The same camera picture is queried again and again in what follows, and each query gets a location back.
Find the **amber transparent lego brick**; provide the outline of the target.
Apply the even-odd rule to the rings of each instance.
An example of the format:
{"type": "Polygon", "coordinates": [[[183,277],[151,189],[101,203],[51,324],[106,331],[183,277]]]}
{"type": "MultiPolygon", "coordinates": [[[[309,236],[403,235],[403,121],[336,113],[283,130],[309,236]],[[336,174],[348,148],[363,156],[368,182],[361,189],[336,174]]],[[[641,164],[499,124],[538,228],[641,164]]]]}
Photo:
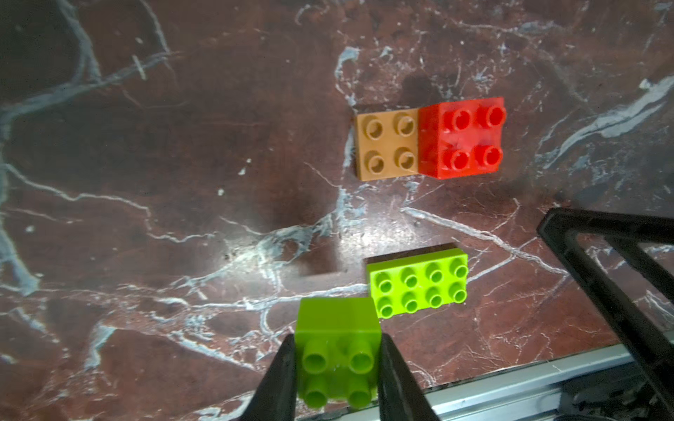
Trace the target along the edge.
{"type": "Polygon", "coordinates": [[[418,109],[355,117],[356,172],[363,182],[419,174],[418,109]]]}

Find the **green square lego brick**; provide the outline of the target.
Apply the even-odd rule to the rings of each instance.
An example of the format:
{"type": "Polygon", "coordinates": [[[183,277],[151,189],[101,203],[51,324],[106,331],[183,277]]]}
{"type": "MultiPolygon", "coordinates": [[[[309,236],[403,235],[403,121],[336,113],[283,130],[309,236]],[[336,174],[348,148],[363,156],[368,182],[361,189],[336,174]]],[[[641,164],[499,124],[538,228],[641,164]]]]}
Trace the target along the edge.
{"type": "Polygon", "coordinates": [[[354,409],[377,395],[382,329],[371,298],[304,298],[295,330],[298,396],[354,409]]]}

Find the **lime green lego brick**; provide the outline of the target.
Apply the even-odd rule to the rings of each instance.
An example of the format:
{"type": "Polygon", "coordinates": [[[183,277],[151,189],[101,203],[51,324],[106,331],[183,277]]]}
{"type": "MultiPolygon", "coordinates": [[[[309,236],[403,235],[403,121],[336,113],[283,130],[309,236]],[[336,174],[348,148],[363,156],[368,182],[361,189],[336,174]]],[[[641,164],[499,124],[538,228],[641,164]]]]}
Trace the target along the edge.
{"type": "Polygon", "coordinates": [[[464,303],[468,255],[450,248],[366,266],[370,296],[381,319],[464,303]]]}

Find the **red square lego brick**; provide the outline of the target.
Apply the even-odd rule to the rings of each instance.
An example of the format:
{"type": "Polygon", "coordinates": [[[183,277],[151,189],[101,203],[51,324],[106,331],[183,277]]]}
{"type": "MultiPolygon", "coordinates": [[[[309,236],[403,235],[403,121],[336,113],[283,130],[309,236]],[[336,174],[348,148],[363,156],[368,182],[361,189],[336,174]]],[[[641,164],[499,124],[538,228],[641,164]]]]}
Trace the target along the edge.
{"type": "Polygon", "coordinates": [[[505,99],[437,103],[418,110],[419,173],[439,180],[498,171],[505,99]]]}

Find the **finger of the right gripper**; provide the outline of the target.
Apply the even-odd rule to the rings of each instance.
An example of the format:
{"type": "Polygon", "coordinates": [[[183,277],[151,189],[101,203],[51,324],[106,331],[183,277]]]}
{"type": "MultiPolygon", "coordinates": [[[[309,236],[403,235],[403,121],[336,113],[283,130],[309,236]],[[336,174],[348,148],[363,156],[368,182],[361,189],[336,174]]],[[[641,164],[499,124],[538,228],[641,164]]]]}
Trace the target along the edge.
{"type": "Polygon", "coordinates": [[[667,298],[673,298],[673,275],[647,254],[642,243],[673,243],[669,218],[553,208],[537,233],[591,299],[639,365],[647,381],[673,412],[673,344],[633,303],[577,242],[581,234],[606,240],[624,261],[667,298]]]}

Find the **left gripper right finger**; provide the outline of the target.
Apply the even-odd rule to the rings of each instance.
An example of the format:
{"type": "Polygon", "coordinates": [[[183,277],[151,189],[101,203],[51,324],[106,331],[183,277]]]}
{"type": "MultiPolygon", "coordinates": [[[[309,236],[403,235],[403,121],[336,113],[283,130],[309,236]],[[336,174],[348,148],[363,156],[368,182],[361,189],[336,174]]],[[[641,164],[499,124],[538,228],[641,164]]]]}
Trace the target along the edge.
{"type": "Polygon", "coordinates": [[[382,421],[440,420],[387,333],[382,335],[378,371],[378,405],[382,421]]]}

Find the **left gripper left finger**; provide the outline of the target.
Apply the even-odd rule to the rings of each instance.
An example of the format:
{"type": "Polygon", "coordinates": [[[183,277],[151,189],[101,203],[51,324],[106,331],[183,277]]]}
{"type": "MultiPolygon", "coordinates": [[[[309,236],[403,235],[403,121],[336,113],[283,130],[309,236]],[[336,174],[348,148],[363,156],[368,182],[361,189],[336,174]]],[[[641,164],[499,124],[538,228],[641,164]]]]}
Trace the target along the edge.
{"type": "Polygon", "coordinates": [[[295,419],[298,393],[296,343],[289,334],[279,347],[240,420],[295,419]]]}

